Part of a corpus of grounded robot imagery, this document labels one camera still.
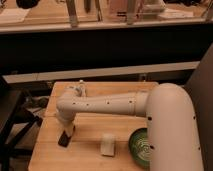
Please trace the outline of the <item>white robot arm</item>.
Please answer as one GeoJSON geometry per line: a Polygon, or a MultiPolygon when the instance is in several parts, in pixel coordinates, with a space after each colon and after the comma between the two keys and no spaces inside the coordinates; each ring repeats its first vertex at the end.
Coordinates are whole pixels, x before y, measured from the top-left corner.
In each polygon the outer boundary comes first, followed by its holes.
{"type": "Polygon", "coordinates": [[[119,114],[147,119],[150,171],[204,171],[196,112],[182,87],[163,83],[150,91],[84,97],[73,86],[59,96],[57,118],[73,133],[78,113],[119,114]]]}

